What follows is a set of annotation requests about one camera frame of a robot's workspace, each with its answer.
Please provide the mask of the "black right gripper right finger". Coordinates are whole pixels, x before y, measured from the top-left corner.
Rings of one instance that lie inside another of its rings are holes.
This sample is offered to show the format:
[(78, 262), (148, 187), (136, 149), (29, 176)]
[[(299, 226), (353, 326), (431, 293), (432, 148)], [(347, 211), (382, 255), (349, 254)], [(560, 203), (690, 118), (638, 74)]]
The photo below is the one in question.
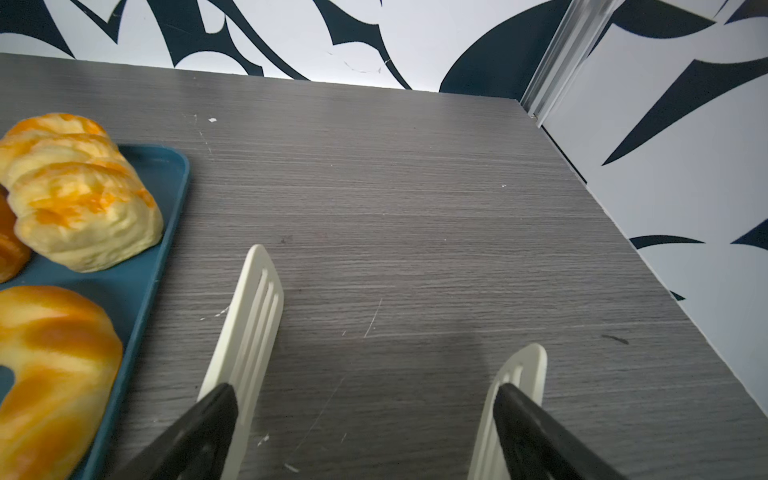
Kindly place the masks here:
[(500, 386), (493, 419), (512, 479), (624, 479), (511, 383)]

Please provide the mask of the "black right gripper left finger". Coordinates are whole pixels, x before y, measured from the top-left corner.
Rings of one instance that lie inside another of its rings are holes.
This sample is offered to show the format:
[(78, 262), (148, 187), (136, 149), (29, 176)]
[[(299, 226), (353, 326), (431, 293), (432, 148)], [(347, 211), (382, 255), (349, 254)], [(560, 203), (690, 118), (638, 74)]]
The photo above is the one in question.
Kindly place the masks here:
[(238, 413), (233, 386), (217, 385), (111, 478), (220, 479)]

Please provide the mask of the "orange triangular pastry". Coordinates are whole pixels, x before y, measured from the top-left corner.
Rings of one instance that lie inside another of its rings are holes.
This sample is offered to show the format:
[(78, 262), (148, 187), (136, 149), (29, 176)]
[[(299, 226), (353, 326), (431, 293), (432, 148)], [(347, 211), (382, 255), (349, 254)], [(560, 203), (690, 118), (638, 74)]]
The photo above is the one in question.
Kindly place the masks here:
[(14, 227), (17, 218), (8, 204), (7, 196), (8, 192), (1, 188), (1, 283), (15, 278), (31, 257), (30, 248), (15, 234)]

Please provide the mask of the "small braided bread roll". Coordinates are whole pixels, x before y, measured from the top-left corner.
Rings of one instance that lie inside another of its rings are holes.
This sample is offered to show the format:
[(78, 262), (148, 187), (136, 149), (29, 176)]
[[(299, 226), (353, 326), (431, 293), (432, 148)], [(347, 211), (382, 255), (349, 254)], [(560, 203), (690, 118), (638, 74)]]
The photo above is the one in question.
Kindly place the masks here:
[(49, 113), (1, 138), (1, 188), (19, 240), (74, 272), (109, 269), (158, 244), (163, 217), (106, 130)]

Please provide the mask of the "teal rectangular tray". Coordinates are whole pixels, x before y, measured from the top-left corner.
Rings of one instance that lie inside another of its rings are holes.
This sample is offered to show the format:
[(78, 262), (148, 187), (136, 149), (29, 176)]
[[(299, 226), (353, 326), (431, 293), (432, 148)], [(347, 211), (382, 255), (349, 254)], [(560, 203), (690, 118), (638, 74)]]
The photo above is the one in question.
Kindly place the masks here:
[(190, 179), (189, 160), (173, 148), (121, 144), (119, 150), (160, 208), (164, 221), (162, 240), (110, 269), (87, 274), (73, 272), (33, 255), (18, 276), (1, 285), (3, 290), (17, 286), (52, 285), (88, 298), (105, 310), (124, 347), (122, 363), (99, 429), (89, 450), (70, 475), (72, 479), (99, 479), (102, 476), (112, 434), (184, 208)]

